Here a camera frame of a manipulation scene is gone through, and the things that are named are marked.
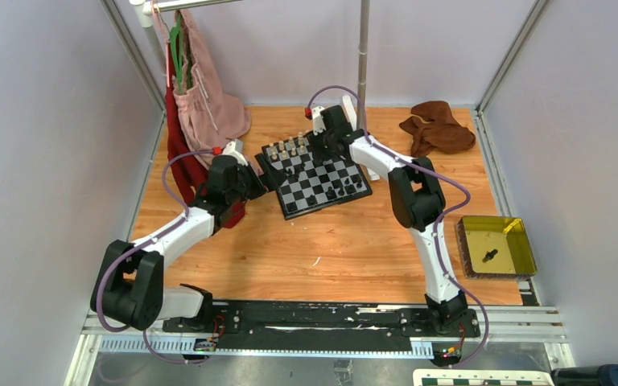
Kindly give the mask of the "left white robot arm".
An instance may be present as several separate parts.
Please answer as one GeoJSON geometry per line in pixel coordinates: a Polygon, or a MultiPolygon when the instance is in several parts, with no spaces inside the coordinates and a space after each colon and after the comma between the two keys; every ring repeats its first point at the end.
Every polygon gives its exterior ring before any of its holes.
{"type": "Polygon", "coordinates": [[[90,300],[100,324],[111,332],[145,331],[158,320],[182,318],[195,332],[214,322],[212,294],[194,285],[169,288],[165,270],[195,244],[215,235],[242,213],[246,202],[263,196],[266,185],[240,152],[241,141],[206,150],[212,156],[207,180],[183,212],[133,242],[115,240],[105,250],[90,300]]]}

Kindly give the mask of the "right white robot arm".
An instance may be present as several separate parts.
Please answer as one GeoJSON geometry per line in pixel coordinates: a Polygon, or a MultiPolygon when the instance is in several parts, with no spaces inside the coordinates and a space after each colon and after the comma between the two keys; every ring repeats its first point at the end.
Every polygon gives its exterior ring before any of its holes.
{"type": "Polygon", "coordinates": [[[386,179],[394,217],[414,240],[426,278],[426,321],[432,332],[468,331],[473,320],[466,295],[456,280],[443,239],[446,200],[430,159],[414,159],[382,145],[351,123],[353,108],[334,105],[306,108],[307,134],[321,161],[345,158],[386,179]]]}

